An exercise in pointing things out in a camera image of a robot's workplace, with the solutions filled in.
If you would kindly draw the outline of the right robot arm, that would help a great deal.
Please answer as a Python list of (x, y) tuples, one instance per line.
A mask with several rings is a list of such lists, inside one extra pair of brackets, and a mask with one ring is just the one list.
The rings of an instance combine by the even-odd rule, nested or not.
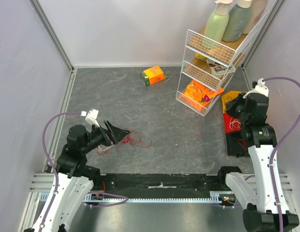
[(227, 114), (241, 123), (256, 188), (252, 189), (235, 167), (219, 175), (216, 184), (235, 194), (248, 232), (290, 232), (300, 221), (298, 215), (291, 213), (284, 196), (277, 165), (278, 143), (273, 127), (266, 123), (268, 106), (268, 96), (257, 92), (241, 92), (226, 103)]

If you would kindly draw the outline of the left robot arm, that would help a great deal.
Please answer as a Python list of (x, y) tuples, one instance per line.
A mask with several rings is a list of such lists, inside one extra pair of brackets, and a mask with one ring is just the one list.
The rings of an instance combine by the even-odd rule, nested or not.
[(52, 188), (38, 219), (28, 232), (67, 232), (85, 196), (101, 185), (100, 170), (87, 165), (87, 153), (99, 145), (111, 146), (130, 134), (129, 130), (104, 121), (105, 128), (93, 124), (69, 129), (67, 142), (55, 164)]

